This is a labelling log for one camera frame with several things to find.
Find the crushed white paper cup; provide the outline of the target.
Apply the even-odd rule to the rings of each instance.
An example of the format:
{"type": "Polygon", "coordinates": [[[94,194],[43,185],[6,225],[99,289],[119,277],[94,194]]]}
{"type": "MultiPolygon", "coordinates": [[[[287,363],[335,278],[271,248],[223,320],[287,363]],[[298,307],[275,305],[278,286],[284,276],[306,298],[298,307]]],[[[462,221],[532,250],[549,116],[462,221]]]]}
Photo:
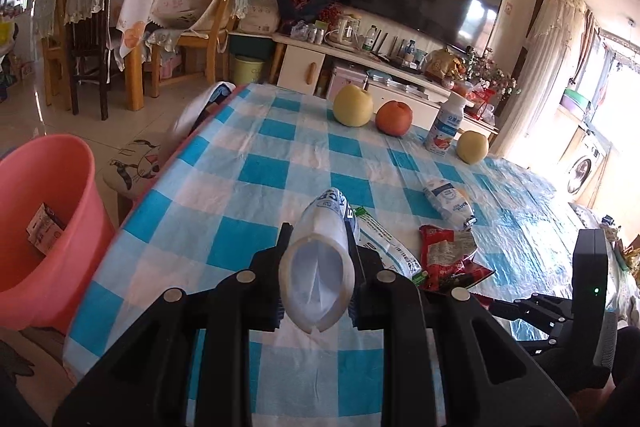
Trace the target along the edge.
{"type": "Polygon", "coordinates": [[[345,313],[355,284],[345,222],[359,239],[358,221],[335,187],[317,196],[293,227],[279,268],[285,314],[303,332],[324,332],[345,313]]]}

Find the red snack wrapper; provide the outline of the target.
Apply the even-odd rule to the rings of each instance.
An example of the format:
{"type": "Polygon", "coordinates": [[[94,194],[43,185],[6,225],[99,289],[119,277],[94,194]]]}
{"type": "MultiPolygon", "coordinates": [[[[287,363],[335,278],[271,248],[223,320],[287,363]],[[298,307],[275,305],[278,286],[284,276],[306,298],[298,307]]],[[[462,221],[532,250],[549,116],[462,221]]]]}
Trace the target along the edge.
{"type": "Polygon", "coordinates": [[[470,231],[454,231],[421,225],[420,261],[426,291],[446,293],[456,287],[469,289],[491,277],[494,270],[477,263],[475,239],[470,231]]]}

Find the pink plastic bucket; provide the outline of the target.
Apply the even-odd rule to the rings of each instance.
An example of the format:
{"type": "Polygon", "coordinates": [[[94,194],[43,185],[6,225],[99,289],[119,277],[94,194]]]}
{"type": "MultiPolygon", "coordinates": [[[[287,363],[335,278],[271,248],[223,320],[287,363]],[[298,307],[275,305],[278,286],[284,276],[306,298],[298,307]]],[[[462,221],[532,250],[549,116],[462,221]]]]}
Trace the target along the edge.
{"type": "Polygon", "coordinates": [[[33,139],[1,161],[1,325],[65,333],[114,236],[85,141],[33,139]]]}

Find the small white carton box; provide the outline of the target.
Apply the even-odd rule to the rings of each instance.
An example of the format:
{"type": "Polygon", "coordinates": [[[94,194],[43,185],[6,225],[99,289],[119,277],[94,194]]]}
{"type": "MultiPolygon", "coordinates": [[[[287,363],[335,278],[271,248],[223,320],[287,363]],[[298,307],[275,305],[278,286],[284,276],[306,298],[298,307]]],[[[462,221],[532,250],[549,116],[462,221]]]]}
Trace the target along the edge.
{"type": "Polygon", "coordinates": [[[26,228],[27,240],[47,256],[65,230],[64,223],[47,205],[41,204],[26,228]]]}

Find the blue white checkered tablecloth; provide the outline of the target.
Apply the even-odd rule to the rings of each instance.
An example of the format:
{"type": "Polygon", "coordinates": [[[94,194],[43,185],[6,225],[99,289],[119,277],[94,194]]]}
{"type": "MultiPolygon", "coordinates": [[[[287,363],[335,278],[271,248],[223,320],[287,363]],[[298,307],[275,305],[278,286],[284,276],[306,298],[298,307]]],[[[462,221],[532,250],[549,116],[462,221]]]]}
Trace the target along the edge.
{"type": "Polygon", "coordinates": [[[501,158],[235,90],[108,248],[58,426],[577,426],[608,399],[603,231],[501,158]]]}

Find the crumpled white milk pouch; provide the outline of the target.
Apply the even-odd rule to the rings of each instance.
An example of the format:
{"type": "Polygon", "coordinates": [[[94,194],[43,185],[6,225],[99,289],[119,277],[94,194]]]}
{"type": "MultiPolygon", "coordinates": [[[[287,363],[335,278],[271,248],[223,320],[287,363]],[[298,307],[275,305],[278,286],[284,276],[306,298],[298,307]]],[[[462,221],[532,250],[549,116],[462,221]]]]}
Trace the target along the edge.
{"type": "Polygon", "coordinates": [[[472,206],[448,180],[429,179],[425,182],[423,192],[442,220],[453,230],[469,230],[476,222],[472,206]]]}

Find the white yogurt drink bottle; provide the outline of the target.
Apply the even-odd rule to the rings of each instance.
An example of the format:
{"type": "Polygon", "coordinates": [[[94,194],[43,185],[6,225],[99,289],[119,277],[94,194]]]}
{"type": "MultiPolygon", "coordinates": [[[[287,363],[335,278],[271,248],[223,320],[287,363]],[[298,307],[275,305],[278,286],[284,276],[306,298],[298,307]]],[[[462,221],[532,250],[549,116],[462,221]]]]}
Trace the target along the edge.
{"type": "Polygon", "coordinates": [[[458,133],[465,105],[466,98],[456,92],[451,92],[442,103],[424,141],[425,148],[432,154],[442,156],[447,152],[458,133]]]}

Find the white washing machine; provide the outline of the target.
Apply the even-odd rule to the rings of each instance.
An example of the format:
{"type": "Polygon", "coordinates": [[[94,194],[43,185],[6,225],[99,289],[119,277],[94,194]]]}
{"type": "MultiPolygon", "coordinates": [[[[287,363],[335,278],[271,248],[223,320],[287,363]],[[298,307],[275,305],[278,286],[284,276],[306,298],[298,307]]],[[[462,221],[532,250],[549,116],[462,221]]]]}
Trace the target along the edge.
{"type": "Polygon", "coordinates": [[[593,207],[610,152],[611,144],[597,132],[576,130],[560,162],[560,190],[569,202],[593,207]]]}

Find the yellow pear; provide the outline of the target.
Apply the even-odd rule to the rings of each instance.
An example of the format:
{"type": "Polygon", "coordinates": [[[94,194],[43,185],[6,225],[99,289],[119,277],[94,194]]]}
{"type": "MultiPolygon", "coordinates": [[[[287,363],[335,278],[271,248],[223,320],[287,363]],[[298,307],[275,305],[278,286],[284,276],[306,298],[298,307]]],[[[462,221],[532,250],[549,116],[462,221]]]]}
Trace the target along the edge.
{"type": "Polygon", "coordinates": [[[480,132],[468,130],[459,136],[456,145],[457,156],[468,165],[475,165],[488,154],[487,136],[480,132]]]}
{"type": "Polygon", "coordinates": [[[334,98],[333,115],[346,127],[362,127],[373,115],[372,96],[367,90],[348,84],[334,98]]]}

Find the red apple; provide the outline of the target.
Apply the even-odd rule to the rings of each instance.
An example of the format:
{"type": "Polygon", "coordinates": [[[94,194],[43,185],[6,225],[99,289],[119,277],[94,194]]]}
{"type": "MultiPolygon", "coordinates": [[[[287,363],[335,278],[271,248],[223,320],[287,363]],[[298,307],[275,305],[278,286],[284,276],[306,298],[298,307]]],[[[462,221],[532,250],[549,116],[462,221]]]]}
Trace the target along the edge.
{"type": "Polygon", "coordinates": [[[411,127],[413,113],[409,105],[401,101],[388,101],[375,114],[375,126],[390,136],[401,138],[411,127]]]}

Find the left yellow pear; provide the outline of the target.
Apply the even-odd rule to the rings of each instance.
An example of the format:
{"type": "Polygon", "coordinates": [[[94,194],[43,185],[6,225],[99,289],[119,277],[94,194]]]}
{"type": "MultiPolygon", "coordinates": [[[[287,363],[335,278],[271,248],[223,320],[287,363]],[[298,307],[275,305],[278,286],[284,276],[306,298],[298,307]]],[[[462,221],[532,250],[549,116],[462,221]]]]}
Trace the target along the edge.
{"type": "Polygon", "coordinates": [[[367,90],[348,84],[334,98],[333,115],[346,127],[362,127],[373,115],[372,96],[367,90]]]}

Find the pink storage box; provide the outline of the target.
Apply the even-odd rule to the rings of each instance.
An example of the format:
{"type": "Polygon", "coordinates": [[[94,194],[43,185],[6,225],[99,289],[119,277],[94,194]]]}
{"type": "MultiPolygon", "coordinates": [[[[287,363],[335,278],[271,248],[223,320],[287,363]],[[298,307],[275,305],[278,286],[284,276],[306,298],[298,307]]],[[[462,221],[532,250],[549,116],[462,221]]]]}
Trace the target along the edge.
{"type": "Polygon", "coordinates": [[[337,93],[349,84],[362,88],[367,78],[367,73],[360,69],[335,65],[332,69],[328,90],[326,90],[326,99],[333,102],[337,93]]]}

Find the white tv cabinet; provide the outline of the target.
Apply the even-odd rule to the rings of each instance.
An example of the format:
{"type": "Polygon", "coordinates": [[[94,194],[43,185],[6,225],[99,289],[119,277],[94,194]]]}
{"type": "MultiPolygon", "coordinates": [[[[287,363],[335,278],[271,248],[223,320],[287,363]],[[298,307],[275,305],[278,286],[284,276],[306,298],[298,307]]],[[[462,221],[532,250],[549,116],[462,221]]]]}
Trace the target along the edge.
{"type": "Polygon", "coordinates": [[[272,40],[276,48],[269,82],[280,88],[326,98],[335,65],[360,69],[367,73],[363,89],[371,93],[374,109],[392,100],[404,102],[412,109],[413,124],[423,129],[431,127],[450,95],[436,82],[386,65],[369,53],[351,51],[347,46],[315,44],[281,34],[274,34],[272,40]]]}

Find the white electric kettle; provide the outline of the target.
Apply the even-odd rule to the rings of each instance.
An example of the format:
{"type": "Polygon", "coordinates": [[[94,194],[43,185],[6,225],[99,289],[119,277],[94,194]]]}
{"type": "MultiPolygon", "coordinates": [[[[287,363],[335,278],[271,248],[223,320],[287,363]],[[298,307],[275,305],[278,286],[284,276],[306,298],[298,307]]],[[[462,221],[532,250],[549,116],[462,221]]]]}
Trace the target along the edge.
{"type": "Polygon", "coordinates": [[[334,27],[326,35],[326,41],[348,48],[356,48],[358,43],[360,16],[354,13],[343,13],[334,27]]]}

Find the dark wooden chair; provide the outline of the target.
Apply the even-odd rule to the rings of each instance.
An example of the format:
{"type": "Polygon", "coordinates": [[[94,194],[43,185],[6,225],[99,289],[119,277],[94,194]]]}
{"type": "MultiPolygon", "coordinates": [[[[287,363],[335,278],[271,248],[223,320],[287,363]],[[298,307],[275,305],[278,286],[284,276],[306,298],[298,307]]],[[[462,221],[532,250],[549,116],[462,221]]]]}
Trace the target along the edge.
{"type": "Polygon", "coordinates": [[[100,116],[108,118],[108,10],[110,0],[65,0],[64,28],[67,64],[70,70],[70,107],[79,113],[81,82],[99,88],[100,116]]]}

